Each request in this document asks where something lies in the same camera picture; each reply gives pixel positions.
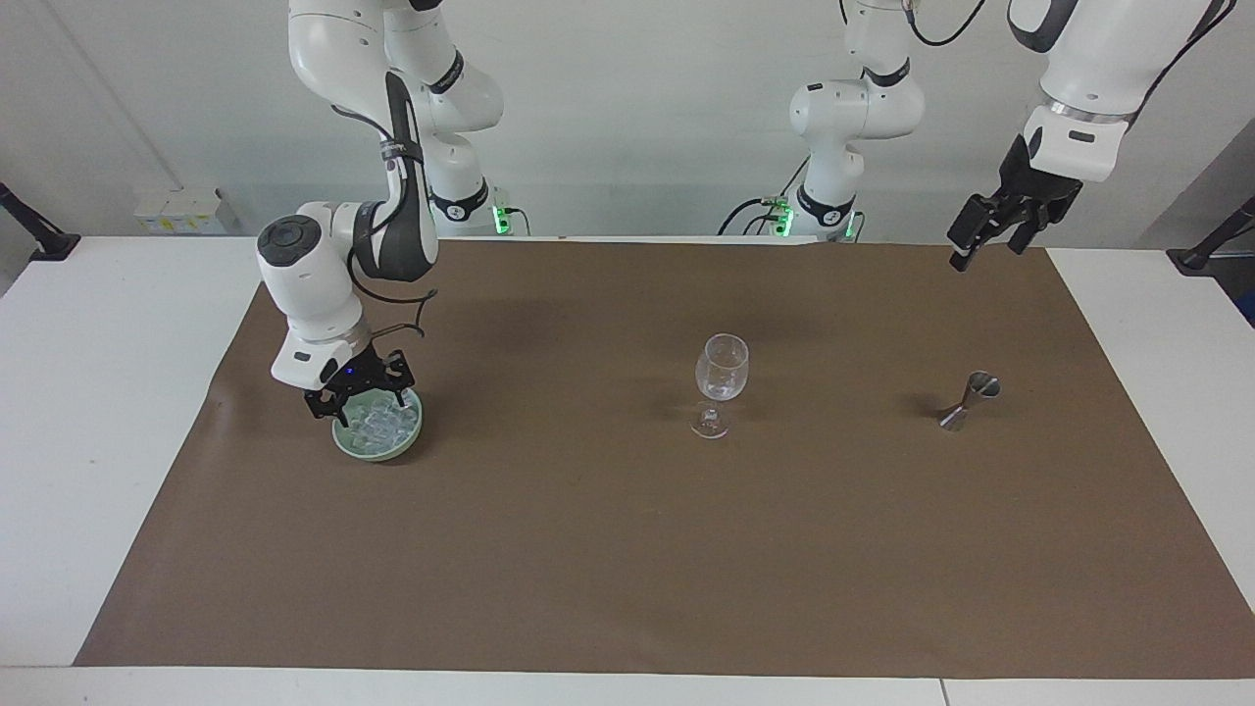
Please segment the glass base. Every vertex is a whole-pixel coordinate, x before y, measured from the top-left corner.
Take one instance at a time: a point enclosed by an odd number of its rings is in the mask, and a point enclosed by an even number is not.
[[[728,435],[728,414],[722,405],[700,403],[697,408],[697,419],[690,429],[702,439],[723,439]]]

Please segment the green bowl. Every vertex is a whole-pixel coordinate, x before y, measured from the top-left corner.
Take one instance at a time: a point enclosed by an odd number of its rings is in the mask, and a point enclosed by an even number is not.
[[[376,401],[384,400],[392,405],[397,405],[397,396],[392,393],[383,390],[371,390],[369,393],[363,393],[349,400],[348,405],[344,406],[344,414],[349,419],[349,426],[345,428],[340,425],[339,421],[331,420],[331,439],[335,440],[335,445],[349,456],[359,461],[369,461],[371,464],[379,464],[383,461],[392,461],[393,459],[400,456],[414,445],[418,439],[418,433],[423,430],[423,403],[418,399],[418,395],[412,390],[407,389],[402,394],[402,399],[405,401],[405,408],[413,408],[418,411],[418,420],[414,423],[414,429],[409,431],[405,440],[399,445],[379,453],[379,454],[365,454],[361,451],[354,451],[355,434],[358,431],[354,425],[354,420],[360,416],[363,409],[369,408]]]

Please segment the white table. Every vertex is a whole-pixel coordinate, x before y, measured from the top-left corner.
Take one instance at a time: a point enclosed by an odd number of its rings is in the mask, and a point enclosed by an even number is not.
[[[1255,703],[1255,681],[70,668],[259,282],[252,247],[87,238],[0,298],[0,703]],[[1050,255],[1252,602],[1255,331],[1160,252]]]

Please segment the bowl of ice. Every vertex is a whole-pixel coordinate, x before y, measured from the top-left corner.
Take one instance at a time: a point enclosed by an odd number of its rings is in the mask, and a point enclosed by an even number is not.
[[[423,429],[423,404],[407,389],[402,395],[405,406],[397,405],[397,396],[383,390],[363,393],[344,406],[349,426],[331,421],[331,439],[349,456],[378,464],[404,454]]]

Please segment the green led light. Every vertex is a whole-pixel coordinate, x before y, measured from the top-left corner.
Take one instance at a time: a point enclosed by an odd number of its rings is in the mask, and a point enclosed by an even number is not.
[[[493,206],[492,211],[497,216],[497,234],[510,232],[510,216],[506,213],[506,209],[501,206]]]
[[[862,224],[855,227],[855,221],[858,218],[866,218],[858,211],[850,213],[850,221],[846,223],[846,234],[841,238],[841,242],[858,242],[858,233],[862,231]]]
[[[784,212],[776,218],[776,234],[788,237],[789,231],[793,229],[794,213],[793,208],[789,208],[787,204],[781,207],[784,208]]]

